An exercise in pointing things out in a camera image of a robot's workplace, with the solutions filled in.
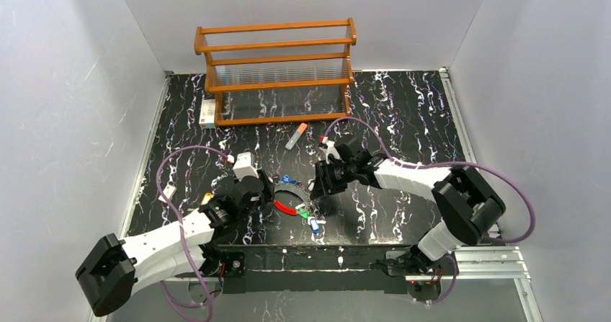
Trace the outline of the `red white keyring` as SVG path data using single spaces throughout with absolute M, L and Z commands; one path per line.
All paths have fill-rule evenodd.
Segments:
M 307 207 L 310 211 L 309 192 L 300 184 L 280 182 L 275 185 L 275 208 L 289 216 L 299 216 L 296 208 Z

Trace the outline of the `green key tag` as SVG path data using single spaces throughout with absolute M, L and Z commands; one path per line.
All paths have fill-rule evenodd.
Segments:
M 302 218 L 309 218 L 310 217 L 310 213 L 307 207 L 300 207 L 300 208 L 296 208 L 295 211 L 297 212 L 297 214 L 299 216 L 301 216 Z

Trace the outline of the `blue key tag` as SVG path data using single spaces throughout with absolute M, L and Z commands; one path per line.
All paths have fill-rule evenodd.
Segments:
M 321 227 L 318 220 L 314 217 L 308 218 L 308 224 L 312 230 L 313 234 L 319 234 L 321 232 Z

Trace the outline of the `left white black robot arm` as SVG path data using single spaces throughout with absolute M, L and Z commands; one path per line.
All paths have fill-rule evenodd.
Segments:
M 201 269 L 212 258 L 204 252 L 206 244 L 236 230 L 253 209 L 274 199 L 274 183 L 259 169 L 231 179 L 222 193 L 181 221 L 137 236 L 101 237 L 75 273 L 93 314 L 107 316 L 144 287 Z

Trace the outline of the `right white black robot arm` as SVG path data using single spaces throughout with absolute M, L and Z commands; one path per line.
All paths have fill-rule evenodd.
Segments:
M 357 181 L 415 194 L 437 206 L 441 221 L 403 257 L 403 263 L 413 267 L 428 267 L 461 246 L 475 246 L 506 210 L 500 196 L 472 166 L 403 167 L 385 153 L 369 152 L 353 135 L 326 141 L 321 147 L 325 157 L 315 163 L 315 177 L 308 183 L 312 200 L 339 194 Z

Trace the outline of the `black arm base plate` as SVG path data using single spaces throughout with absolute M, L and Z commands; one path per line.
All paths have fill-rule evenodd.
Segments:
M 202 273 L 223 292 L 383 291 L 436 300 L 441 279 L 452 274 L 447 260 L 421 268 L 403 263 L 405 246 L 272 246 L 206 245 L 211 260 Z

